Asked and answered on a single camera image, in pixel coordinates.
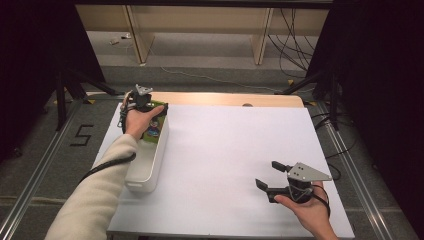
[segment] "table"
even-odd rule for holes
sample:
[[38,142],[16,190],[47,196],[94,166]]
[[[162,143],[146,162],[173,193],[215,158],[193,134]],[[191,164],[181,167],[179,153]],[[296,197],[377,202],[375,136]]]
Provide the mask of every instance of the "table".
[[[271,161],[300,161],[329,174],[308,111],[295,96],[154,93],[167,101],[169,137],[152,193],[124,189],[110,232],[179,237],[312,237],[293,213],[268,203],[255,178],[287,186]],[[241,107],[250,103],[256,107]],[[120,134],[116,113],[97,159]],[[333,182],[330,221],[354,238]]]

